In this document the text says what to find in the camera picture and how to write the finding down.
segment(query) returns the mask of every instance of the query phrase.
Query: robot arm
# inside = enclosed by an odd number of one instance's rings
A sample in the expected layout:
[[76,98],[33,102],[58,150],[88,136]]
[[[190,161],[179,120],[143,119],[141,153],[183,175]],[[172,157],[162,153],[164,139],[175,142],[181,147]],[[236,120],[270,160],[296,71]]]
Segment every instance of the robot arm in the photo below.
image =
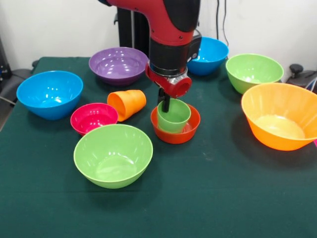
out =
[[187,62],[198,55],[201,35],[196,31],[200,0],[99,0],[137,11],[150,25],[150,61],[146,74],[160,87],[159,100],[168,111],[169,97],[185,95],[192,81]]

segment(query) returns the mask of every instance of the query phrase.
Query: red bowl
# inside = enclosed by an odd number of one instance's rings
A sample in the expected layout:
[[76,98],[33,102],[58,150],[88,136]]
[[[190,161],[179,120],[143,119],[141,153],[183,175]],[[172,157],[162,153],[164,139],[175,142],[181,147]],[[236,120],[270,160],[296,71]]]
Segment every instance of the red bowl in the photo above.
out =
[[118,122],[118,112],[105,103],[90,103],[81,106],[71,115],[70,124],[80,135],[109,124]]
[[189,141],[195,135],[197,127],[200,124],[200,114],[193,106],[189,105],[191,113],[191,117],[189,118],[187,124],[183,128],[181,133],[168,133],[162,131],[158,128],[158,108],[155,107],[151,113],[151,122],[154,127],[155,134],[162,141],[169,144],[182,144]]

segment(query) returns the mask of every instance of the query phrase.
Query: purple bowl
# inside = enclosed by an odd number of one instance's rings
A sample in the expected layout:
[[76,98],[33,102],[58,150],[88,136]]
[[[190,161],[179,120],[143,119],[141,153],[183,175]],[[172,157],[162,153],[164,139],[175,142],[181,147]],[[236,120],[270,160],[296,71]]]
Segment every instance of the purple bowl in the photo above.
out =
[[102,81],[127,86],[144,73],[149,59],[142,51],[129,47],[109,48],[94,54],[89,67]]

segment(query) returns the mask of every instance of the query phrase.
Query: pink bowl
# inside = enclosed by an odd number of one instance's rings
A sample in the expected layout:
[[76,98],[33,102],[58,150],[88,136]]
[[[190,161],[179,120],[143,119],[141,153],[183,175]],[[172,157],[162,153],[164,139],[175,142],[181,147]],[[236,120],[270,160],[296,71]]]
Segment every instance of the pink bowl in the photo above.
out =
[[118,122],[118,112],[105,103],[90,103],[81,106],[71,115],[70,124],[80,135],[109,124]]

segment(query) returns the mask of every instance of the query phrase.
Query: cup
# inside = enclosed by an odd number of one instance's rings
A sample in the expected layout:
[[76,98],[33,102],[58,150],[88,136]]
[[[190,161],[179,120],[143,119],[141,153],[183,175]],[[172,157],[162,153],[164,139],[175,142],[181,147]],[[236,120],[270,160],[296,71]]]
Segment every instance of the cup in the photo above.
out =
[[147,103],[145,94],[141,90],[127,90],[110,93],[107,104],[118,112],[118,121],[127,120],[141,110]]
[[162,109],[163,101],[158,104],[158,128],[169,133],[181,133],[191,116],[189,106],[179,99],[171,98],[168,112]]

